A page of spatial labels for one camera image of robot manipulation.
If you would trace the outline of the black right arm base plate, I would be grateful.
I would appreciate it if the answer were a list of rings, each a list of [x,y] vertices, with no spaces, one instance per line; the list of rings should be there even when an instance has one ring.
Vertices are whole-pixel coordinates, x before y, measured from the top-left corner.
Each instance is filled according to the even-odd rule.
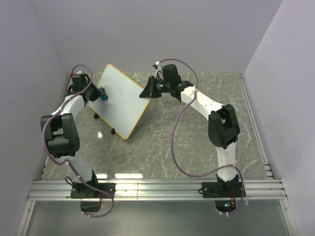
[[[232,198],[241,197],[243,187],[241,182],[202,182],[198,193],[203,198]]]

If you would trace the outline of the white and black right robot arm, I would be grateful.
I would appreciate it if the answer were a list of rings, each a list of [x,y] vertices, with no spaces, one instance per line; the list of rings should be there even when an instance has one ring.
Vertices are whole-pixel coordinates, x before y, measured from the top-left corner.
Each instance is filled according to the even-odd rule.
[[[150,76],[140,98],[160,98],[163,93],[193,107],[208,122],[208,137],[216,147],[218,157],[217,190],[224,197],[234,192],[239,184],[240,174],[235,168],[235,149],[240,127],[232,105],[223,105],[204,95],[189,81],[183,81],[174,64],[163,67],[154,65],[156,70]]]

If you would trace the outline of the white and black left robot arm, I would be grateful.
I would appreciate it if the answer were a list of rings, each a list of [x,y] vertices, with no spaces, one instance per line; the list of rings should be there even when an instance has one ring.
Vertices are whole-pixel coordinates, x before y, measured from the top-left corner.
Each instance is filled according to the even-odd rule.
[[[99,184],[92,168],[88,166],[79,152],[80,139],[75,125],[75,117],[89,101],[95,101],[102,95],[87,74],[71,74],[69,86],[63,104],[51,115],[40,118],[40,126],[46,150],[58,165],[74,167],[73,179],[65,177],[76,194],[93,198],[99,193]]]

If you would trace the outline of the blue whiteboard eraser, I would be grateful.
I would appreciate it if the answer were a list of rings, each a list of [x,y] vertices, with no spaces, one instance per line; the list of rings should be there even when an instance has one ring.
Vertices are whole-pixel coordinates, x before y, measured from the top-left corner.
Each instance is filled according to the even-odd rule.
[[[107,96],[107,94],[106,94],[106,92],[105,92],[105,89],[104,89],[103,87],[100,87],[100,88],[99,88],[99,91],[100,91],[100,99],[101,99],[102,101],[107,100],[107,99],[108,99],[108,96]]]

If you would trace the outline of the yellow framed whiteboard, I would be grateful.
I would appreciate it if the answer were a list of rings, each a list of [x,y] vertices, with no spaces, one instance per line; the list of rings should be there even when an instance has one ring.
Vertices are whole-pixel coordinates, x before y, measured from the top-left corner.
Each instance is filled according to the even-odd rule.
[[[108,98],[90,102],[89,107],[122,139],[127,140],[151,99],[140,98],[144,88],[112,64],[106,65],[97,87],[104,89]]]

